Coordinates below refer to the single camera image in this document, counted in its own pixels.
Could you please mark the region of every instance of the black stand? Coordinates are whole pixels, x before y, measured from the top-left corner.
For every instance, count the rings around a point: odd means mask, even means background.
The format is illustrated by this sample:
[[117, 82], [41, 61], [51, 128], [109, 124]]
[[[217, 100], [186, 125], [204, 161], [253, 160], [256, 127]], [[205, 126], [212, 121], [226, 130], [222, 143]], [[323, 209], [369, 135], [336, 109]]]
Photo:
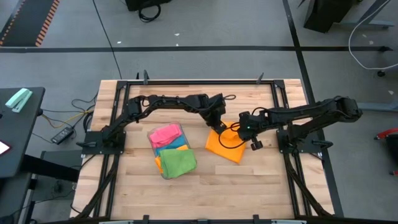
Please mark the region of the black stand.
[[22, 172], [31, 172], [39, 175], [46, 175], [62, 180], [77, 182], [79, 171], [61, 166], [52, 162], [45, 161], [33, 156], [25, 155], [21, 164]]

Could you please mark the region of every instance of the chair wheel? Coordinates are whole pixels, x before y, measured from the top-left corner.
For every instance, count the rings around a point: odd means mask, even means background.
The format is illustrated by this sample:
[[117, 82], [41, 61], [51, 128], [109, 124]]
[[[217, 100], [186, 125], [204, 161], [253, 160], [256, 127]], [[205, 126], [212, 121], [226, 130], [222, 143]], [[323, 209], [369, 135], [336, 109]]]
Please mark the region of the chair wheel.
[[378, 77], [384, 77], [386, 75], [386, 73], [383, 71], [378, 71], [377, 75], [378, 75]]

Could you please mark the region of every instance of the orange cloth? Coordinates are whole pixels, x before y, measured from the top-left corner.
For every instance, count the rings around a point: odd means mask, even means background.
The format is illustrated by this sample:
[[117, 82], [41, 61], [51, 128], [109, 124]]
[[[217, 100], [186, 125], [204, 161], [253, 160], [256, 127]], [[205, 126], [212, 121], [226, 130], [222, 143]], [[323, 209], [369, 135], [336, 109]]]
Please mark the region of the orange cloth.
[[[187, 145], [183, 145], [183, 146], [178, 147], [177, 149], [178, 149], [178, 150], [187, 150], [187, 149], [189, 149], [189, 148], [188, 148]], [[159, 169], [159, 172], [160, 172], [161, 174], [163, 174], [162, 161], [160, 160], [160, 157], [159, 157], [159, 156], [155, 157], [155, 163], [156, 163], [157, 168]]]
[[156, 163], [156, 165], [157, 165], [157, 168], [159, 169], [159, 172], [160, 172], [161, 174], [163, 174], [162, 161], [160, 160], [160, 157], [159, 157], [159, 156], [157, 156], [157, 157], [155, 158], [155, 163]]
[[[230, 127], [233, 122], [224, 122], [227, 127]], [[246, 144], [243, 144], [236, 149], [227, 149], [223, 147], [220, 142], [218, 141], [218, 134], [211, 130], [209, 137], [207, 138], [205, 148], [215, 154], [222, 156], [226, 159], [229, 159], [233, 162], [239, 164], [243, 157], [243, 152], [246, 148]], [[242, 140], [239, 138], [238, 133], [236, 131], [232, 131], [231, 129], [227, 129], [221, 134], [221, 142], [223, 145], [228, 147], [237, 146], [242, 143]]]

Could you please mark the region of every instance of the gray floor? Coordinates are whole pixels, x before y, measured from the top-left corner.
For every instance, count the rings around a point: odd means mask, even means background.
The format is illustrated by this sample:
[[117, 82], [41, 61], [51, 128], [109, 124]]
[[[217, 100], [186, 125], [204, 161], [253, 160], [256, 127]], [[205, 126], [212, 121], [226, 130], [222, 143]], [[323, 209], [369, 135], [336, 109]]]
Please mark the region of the gray floor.
[[[302, 46], [347, 45], [351, 29], [334, 25], [327, 34], [302, 27], [307, 3], [289, 0]], [[15, 0], [0, 0], [0, 26], [6, 23]], [[99, 13], [113, 46], [206, 46], [283, 45], [292, 46], [287, 19], [280, 0], [173, 0], [162, 8], [159, 20], [144, 24], [117, 0], [96, 0]], [[346, 16], [356, 20], [373, 3], [363, 1]], [[377, 17], [398, 24], [398, 1], [392, 1]], [[360, 29], [355, 46], [398, 46], [398, 27], [389, 30]], [[107, 47], [91, 0], [61, 1], [42, 47]], [[366, 65], [386, 66], [398, 62], [398, 54], [355, 52]], [[398, 69], [384, 78], [362, 69], [348, 52], [304, 52], [308, 75], [316, 100], [335, 95], [350, 96], [361, 102], [388, 102], [388, 91], [398, 93]], [[146, 69], [151, 78], [301, 78], [294, 52], [118, 52], [123, 78], [135, 78]], [[119, 77], [111, 53], [0, 54], [2, 87], [44, 86], [43, 108], [72, 109], [74, 98], [91, 99], [102, 79]], [[70, 114], [48, 114], [67, 119]], [[398, 179], [388, 174], [398, 166], [391, 161], [376, 133], [398, 126], [394, 113], [365, 112], [353, 124], [335, 124], [325, 129], [336, 183], [346, 217], [398, 220]], [[56, 130], [39, 118], [34, 133], [47, 139]], [[32, 136], [28, 153], [42, 150], [78, 149], [78, 137], [49, 145]], [[64, 220], [70, 201], [45, 202], [36, 206], [34, 218], [40, 222]]]

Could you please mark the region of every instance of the wooden tabletop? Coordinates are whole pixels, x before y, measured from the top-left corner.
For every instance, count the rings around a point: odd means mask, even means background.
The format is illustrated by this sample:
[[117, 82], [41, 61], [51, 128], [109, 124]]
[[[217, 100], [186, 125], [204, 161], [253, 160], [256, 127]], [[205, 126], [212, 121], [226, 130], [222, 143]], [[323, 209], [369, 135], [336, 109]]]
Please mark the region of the wooden tabletop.
[[[109, 124], [116, 82], [101, 82], [91, 125], [93, 131], [99, 131]], [[290, 107], [306, 104], [300, 80], [285, 80], [285, 85]], [[236, 95], [235, 100], [226, 102], [223, 121], [237, 121], [240, 112], [252, 111], [258, 106], [274, 107], [269, 85], [141, 85], [133, 86], [129, 97], [198, 93], [209, 96], [218, 93]], [[181, 123], [198, 165], [193, 172], [165, 180], [154, 163], [147, 132], [172, 121]], [[157, 110], [139, 124], [126, 126], [125, 131], [126, 149], [119, 163], [113, 220], [141, 220], [143, 215], [155, 220], [251, 219], [254, 214], [265, 219], [294, 217], [284, 160], [278, 150], [275, 130], [259, 134], [263, 149], [252, 151], [247, 143], [239, 165], [205, 149], [210, 128], [198, 114], [182, 110]], [[102, 161], [103, 156], [97, 155], [82, 168], [73, 201], [75, 209], [82, 210], [95, 193]], [[301, 154], [301, 161], [308, 189], [326, 211], [333, 213], [321, 161], [308, 154]], [[296, 191], [300, 212], [304, 214], [297, 187]], [[104, 195], [100, 215], [104, 215], [108, 193]]]

